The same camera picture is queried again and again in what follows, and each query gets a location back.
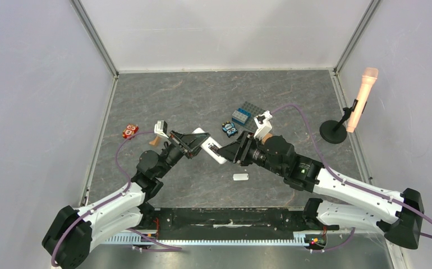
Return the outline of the white remote control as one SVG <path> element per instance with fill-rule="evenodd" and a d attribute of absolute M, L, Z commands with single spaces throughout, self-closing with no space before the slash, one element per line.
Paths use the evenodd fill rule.
<path fill-rule="evenodd" d="M 225 164 L 227 159 L 220 156 L 217 151 L 222 147 L 215 139 L 211 136 L 205 139 L 201 144 L 201 149 L 204 150 L 209 156 L 211 156 L 218 164 Z"/>

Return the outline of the white battery cover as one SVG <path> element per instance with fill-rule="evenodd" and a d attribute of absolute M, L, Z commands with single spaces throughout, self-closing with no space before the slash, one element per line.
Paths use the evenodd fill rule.
<path fill-rule="evenodd" d="M 233 174 L 234 181 L 246 181 L 248 179 L 249 179 L 249 175 L 247 173 Z"/>

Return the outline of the black battery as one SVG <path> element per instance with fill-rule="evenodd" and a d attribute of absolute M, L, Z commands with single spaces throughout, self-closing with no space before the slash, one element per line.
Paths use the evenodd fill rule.
<path fill-rule="evenodd" d="M 210 146 L 209 146 L 209 149 L 210 149 L 212 152 L 214 152 L 215 154 L 218 154 L 218 150 L 219 150 L 219 147 L 218 147 L 218 146 L 216 146 L 216 145 L 210 145 Z"/>

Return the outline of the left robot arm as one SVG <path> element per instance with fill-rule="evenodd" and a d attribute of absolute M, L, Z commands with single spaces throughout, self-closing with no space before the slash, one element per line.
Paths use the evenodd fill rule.
<path fill-rule="evenodd" d="M 136 174 L 123 187 L 88 206 L 60 209 L 42 240 L 51 265 L 76 268 L 96 246 L 120 231 L 151 227 L 154 214 L 143 207 L 162 188 L 161 179 L 183 157 L 195 157 L 209 137 L 207 132 L 171 131 L 161 152 L 147 150 L 140 155 Z"/>

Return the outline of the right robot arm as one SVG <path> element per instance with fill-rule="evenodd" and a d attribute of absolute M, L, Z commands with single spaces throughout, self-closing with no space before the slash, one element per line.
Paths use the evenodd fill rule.
<path fill-rule="evenodd" d="M 255 164 L 283 178 L 297 191 L 307 191 L 347 202 L 353 215 L 325 202 L 308 202 L 302 213 L 303 224 L 316 229 L 321 224 L 347 225 L 372 229 L 400 247 L 417 249 L 421 236 L 423 212 L 420 192 L 406 188 L 390 191 L 365 184 L 328 168 L 319 161 L 295 152 L 293 144 L 282 136 L 265 142 L 244 131 L 234 142 L 217 149 L 217 154 L 240 166 Z"/>

